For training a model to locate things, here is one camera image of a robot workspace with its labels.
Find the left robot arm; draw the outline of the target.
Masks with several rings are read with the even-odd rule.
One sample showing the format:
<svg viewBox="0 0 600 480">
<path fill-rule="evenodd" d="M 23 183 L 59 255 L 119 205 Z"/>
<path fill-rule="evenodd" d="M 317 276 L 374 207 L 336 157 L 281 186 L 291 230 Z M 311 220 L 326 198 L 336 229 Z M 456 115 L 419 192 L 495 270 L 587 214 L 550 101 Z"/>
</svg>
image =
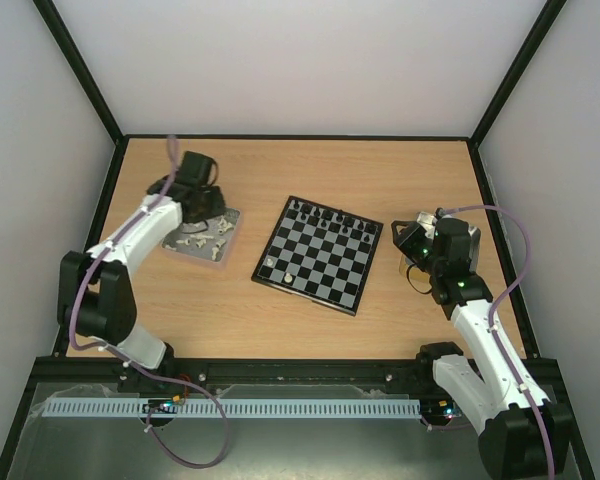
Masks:
<svg viewBox="0 0 600 480">
<path fill-rule="evenodd" d="M 138 321 L 132 276 L 169 233 L 226 209 L 213 158 L 180 153 L 175 138 L 167 152 L 169 174 L 148 187 L 130 217 L 87 251 L 62 258 L 58 293 L 58 322 L 73 350 L 107 351 L 157 381 L 174 375 L 174 349 Z"/>
</svg>

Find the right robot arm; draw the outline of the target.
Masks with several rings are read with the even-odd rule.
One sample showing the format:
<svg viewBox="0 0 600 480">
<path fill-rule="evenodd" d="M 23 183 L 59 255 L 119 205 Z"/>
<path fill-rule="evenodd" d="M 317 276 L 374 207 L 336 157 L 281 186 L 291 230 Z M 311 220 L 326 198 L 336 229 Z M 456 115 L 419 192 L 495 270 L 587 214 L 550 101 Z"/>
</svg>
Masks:
<svg viewBox="0 0 600 480">
<path fill-rule="evenodd" d="M 391 230 L 408 267 L 427 274 L 432 298 L 473 355 L 467 359 L 452 342 L 423 346 L 427 360 L 416 367 L 418 384 L 451 396 L 478 435 L 491 478 L 555 478 L 566 464 L 573 416 L 550 400 L 506 335 L 477 272 L 479 229 L 422 212 L 393 222 Z"/>
</svg>

